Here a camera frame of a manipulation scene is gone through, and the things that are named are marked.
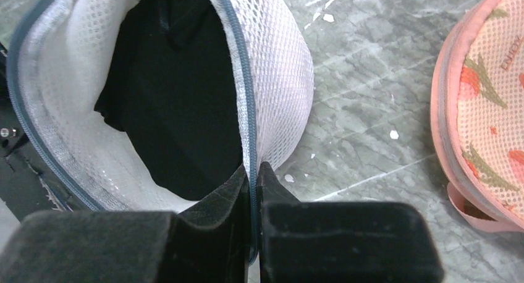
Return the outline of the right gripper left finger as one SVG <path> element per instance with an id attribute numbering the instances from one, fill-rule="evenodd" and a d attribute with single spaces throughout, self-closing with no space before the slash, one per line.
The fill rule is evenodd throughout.
<path id="1" fill-rule="evenodd" d="M 27 217 L 1 253 L 2 282 L 246 282 L 246 172 L 168 211 Z"/>

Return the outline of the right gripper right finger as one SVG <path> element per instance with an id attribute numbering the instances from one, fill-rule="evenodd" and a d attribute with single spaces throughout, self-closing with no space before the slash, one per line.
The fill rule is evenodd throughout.
<path id="1" fill-rule="evenodd" d="M 258 174 L 262 282 L 442 282 L 427 223 L 391 201 L 298 200 L 269 163 Z"/>

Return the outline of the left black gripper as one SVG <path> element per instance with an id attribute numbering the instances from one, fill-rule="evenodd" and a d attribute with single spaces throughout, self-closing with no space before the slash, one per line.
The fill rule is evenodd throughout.
<path id="1" fill-rule="evenodd" d="M 7 49 L 1 46 L 1 200 L 18 220 L 37 211 L 87 210 L 23 131 L 9 99 L 6 57 Z"/>

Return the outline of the white mesh laundry bag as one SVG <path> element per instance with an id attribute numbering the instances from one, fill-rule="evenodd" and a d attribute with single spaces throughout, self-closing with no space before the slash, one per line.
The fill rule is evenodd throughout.
<path id="1" fill-rule="evenodd" d="M 279 167 L 310 115 L 310 50 L 284 0 L 210 0 L 232 58 L 243 165 L 256 198 L 263 162 Z M 93 110 L 119 27 L 139 0 L 40 0 L 9 45 L 14 111 L 48 167 L 93 211 L 182 212 L 193 201 L 152 179 L 127 135 Z"/>

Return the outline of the black bra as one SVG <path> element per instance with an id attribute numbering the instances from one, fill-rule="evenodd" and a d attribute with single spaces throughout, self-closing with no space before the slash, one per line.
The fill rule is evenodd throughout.
<path id="1" fill-rule="evenodd" d="M 95 107 L 154 182 L 197 201 L 242 163 L 236 90 L 210 0 L 141 0 L 120 25 Z"/>

